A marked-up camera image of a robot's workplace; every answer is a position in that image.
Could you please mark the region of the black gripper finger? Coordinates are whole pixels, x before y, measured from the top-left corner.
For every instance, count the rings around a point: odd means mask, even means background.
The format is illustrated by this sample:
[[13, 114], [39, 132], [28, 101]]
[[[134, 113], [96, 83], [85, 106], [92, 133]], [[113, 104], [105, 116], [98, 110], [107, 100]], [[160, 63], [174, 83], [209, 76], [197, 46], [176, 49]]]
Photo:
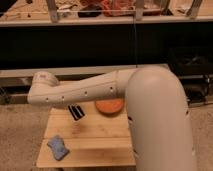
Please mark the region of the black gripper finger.
[[77, 108], [77, 110], [78, 110], [80, 116], [81, 116], [81, 117], [84, 117], [84, 116], [85, 116], [85, 113], [84, 113], [84, 111], [82, 110], [82, 108], [81, 108], [79, 105], [77, 105], [76, 108]]
[[72, 117], [74, 118], [75, 121], [79, 120], [79, 118], [75, 115], [75, 113], [73, 112], [72, 108], [70, 106], [68, 106], [68, 109], [72, 115]]

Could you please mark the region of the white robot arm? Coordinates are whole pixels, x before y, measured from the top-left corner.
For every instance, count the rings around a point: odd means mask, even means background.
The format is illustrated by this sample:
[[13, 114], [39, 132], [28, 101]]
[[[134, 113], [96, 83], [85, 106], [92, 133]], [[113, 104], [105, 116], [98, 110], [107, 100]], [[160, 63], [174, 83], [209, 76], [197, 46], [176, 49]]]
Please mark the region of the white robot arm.
[[184, 88], [158, 65], [116, 70], [61, 84], [50, 72], [34, 74], [31, 105], [65, 105], [123, 98], [137, 171], [197, 171]]

